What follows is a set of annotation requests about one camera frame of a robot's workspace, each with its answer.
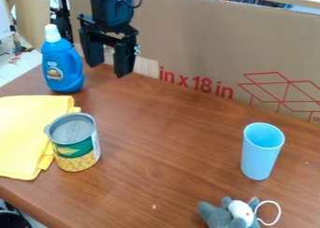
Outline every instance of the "blue detergent bottle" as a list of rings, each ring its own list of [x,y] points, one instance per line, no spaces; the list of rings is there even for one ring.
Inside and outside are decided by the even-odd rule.
[[[46,41],[41,48],[42,73],[48,87],[59,93],[79,91],[84,81],[81,57],[61,38],[55,24],[47,25],[45,30]]]

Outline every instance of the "plastic cup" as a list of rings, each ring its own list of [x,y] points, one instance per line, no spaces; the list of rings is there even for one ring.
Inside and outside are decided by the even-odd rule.
[[[243,131],[243,174],[255,180],[268,178],[284,141],[284,133],[271,124],[257,122],[248,125]]]

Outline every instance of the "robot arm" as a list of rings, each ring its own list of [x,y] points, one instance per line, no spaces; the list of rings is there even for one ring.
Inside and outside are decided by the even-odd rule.
[[[133,71],[136,55],[138,30],[129,23],[134,15],[133,0],[91,0],[93,16],[80,14],[80,42],[86,62],[90,67],[105,61],[104,47],[114,48],[114,73],[118,78]],[[123,38],[109,36],[108,33],[123,34]]]

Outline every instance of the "yellow towel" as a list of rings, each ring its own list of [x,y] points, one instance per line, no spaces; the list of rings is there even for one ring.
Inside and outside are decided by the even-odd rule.
[[[0,176],[31,180],[53,160],[44,127],[61,115],[80,112],[71,96],[0,98]]]

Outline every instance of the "cardboard backdrop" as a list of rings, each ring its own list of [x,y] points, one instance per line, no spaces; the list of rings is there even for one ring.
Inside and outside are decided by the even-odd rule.
[[[70,6],[79,43],[75,18],[91,13],[90,2]],[[153,77],[320,122],[319,16],[217,0],[144,0],[133,25],[141,57],[155,62],[146,63]]]
[[[50,23],[50,0],[14,1],[19,34],[39,50],[45,40],[44,27]]]

